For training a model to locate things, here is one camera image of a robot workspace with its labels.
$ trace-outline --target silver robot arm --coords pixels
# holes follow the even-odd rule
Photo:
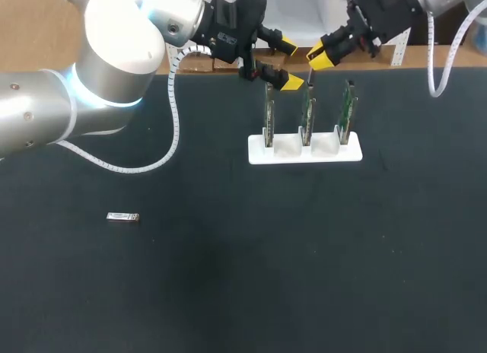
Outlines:
[[[162,63],[165,42],[186,43],[204,8],[202,0],[68,1],[84,18],[78,61],[59,72],[0,74],[0,159],[124,128]]]

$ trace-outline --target white stand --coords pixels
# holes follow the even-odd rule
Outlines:
[[[251,164],[336,163],[361,161],[362,149],[355,132],[350,133],[348,145],[340,145],[338,128],[334,132],[315,132],[311,146],[303,146],[301,127],[297,134],[274,135],[274,146],[266,148],[262,135],[249,136]]]

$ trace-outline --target small metal component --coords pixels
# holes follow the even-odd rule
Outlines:
[[[123,214],[119,212],[109,212],[107,215],[108,221],[119,221],[119,222],[139,222],[139,214]]]
[[[303,118],[301,120],[301,136],[303,146],[311,146],[311,137],[313,136],[314,117],[316,113],[317,100],[314,97],[314,76],[315,71],[310,70],[307,79],[307,88],[304,92]]]
[[[180,28],[178,25],[176,24],[170,24],[168,27],[167,27],[167,30],[169,31],[169,33],[171,35],[175,35],[176,33],[180,32]]]
[[[264,116],[265,127],[265,142],[266,148],[271,148],[274,142],[274,87],[270,83],[266,83],[266,108]]]
[[[349,144],[350,128],[352,118],[357,110],[358,98],[355,95],[355,85],[353,81],[346,81],[345,93],[343,94],[342,113],[338,121],[338,136],[341,145]]]

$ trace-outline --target white ruler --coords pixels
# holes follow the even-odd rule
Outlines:
[[[393,60],[390,63],[391,66],[401,66],[403,64],[404,55],[406,54],[406,48],[408,46],[409,35],[411,29],[407,29],[401,33],[398,37],[392,39],[387,45],[396,45],[394,50]]]

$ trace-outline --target wooden surface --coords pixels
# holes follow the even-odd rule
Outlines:
[[[76,60],[81,19],[76,9],[63,0],[0,0],[0,71],[19,72],[40,68],[65,68]],[[448,46],[436,49],[437,66],[443,66]],[[302,49],[295,57],[286,59],[284,67],[291,72],[307,70]],[[375,60],[357,52],[349,56],[338,69],[366,70],[390,68],[393,47],[384,47]],[[427,48],[411,46],[407,49],[403,68],[424,68]],[[198,67],[208,66],[196,63]],[[456,66],[487,66],[487,58],[467,44],[459,51]],[[164,64],[160,74],[167,73]]]

